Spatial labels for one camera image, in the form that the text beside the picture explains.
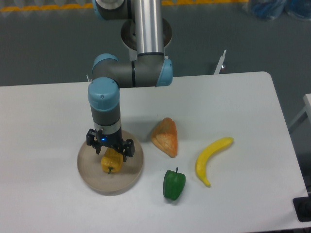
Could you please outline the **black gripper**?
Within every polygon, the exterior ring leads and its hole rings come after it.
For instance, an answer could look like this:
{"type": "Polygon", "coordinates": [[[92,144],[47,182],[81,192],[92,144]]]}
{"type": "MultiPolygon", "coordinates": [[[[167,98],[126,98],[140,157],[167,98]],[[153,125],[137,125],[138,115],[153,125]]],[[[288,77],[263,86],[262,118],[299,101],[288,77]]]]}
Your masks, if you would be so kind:
{"type": "Polygon", "coordinates": [[[128,157],[132,158],[135,153],[134,141],[123,140],[121,128],[113,134],[103,134],[102,130],[89,129],[86,134],[86,144],[93,147],[96,154],[100,154],[101,147],[112,148],[123,156],[123,162],[126,162],[128,157]]]}

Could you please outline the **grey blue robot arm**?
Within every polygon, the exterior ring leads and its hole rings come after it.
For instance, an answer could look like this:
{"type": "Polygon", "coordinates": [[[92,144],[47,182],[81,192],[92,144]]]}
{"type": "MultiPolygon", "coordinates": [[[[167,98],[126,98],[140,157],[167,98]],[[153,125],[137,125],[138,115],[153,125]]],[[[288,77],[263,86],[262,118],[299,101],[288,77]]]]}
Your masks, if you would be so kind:
{"type": "Polygon", "coordinates": [[[161,1],[95,0],[93,8],[102,19],[131,19],[135,25],[137,58],[122,63],[112,54],[97,56],[87,94],[94,122],[87,145],[97,153],[102,147],[112,148],[126,161],[134,155],[135,145],[122,138],[120,89],[168,86],[173,81],[172,61],[164,51],[161,1]]]}

